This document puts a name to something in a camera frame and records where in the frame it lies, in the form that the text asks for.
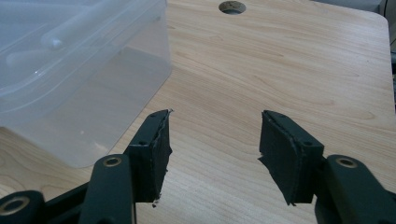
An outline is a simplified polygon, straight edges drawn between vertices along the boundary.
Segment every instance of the wooden tabletop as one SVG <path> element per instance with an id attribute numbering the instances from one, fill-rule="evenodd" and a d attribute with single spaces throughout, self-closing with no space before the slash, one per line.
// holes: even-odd
<path id="1" fill-rule="evenodd" d="M 173 73 L 116 144 L 144 118 L 173 108 L 171 155 L 157 208 L 139 223 L 315 223 L 314 205 L 287 206 L 257 160 L 261 112 L 294 119 L 324 146 L 364 162 L 396 191 L 396 119 L 385 19 L 304 0 L 169 0 Z M 38 189 L 51 199 L 89 180 L 0 129 L 0 196 Z"/>

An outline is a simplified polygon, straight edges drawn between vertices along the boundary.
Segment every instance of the clear plastic container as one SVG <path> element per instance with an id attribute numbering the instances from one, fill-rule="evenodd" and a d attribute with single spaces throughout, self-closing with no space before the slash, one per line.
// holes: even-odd
<path id="1" fill-rule="evenodd" d="M 0 126 L 73 167 L 105 156 L 171 73 L 165 8 L 0 1 Z"/>

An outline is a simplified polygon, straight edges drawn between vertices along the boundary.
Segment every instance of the wood grain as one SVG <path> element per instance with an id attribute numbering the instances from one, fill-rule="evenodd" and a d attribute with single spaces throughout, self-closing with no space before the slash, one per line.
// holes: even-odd
<path id="1" fill-rule="evenodd" d="M 257 160 L 261 112 L 293 118 L 325 147 L 364 162 L 396 191 L 396 122 L 388 25 L 373 13 L 300 0 L 168 1 L 173 74 L 114 147 L 173 108 L 171 156 L 155 209 L 139 223 L 315 223 L 314 205 L 286 206 Z M 39 189 L 50 199 L 89 180 L 0 130 L 0 195 Z"/>

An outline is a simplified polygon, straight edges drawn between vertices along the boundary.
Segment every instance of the metal screw hole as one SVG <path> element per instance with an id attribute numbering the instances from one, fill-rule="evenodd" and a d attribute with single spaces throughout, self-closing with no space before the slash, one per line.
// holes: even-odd
<path id="1" fill-rule="evenodd" d="M 121 163 L 122 159 L 118 157 L 108 158 L 103 162 L 103 165 L 106 167 L 117 166 Z"/>
<path id="2" fill-rule="evenodd" d="M 28 197 L 15 197 L 0 205 L 0 216 L 9 216 L 15 214 L 26 207 L 29 202 L 30 199 Z"/>
<path id="3" fill-rule="evenodd" d="M 338 164 L 345 166 L 347 168 L 358 167 L 358 164 L 356 162 L 354 162 L 353 160 L 350 160 L 348 158 L 337 158 L 335 161 L 337 161 Z"/>

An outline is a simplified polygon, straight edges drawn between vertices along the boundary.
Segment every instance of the plastic bin lid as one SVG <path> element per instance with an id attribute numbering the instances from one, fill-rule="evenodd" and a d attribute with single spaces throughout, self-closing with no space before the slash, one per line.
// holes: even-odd
<path id="1" fill-rule="evenodd" d="M 61 104 L 95 68 L 73 74 L 93 55 L 121 48 L 108 43 L 152 3 L 0 0 L 0 127 L 42 117 Z M 128 20 L 119 20 L 122 14 Z"/>

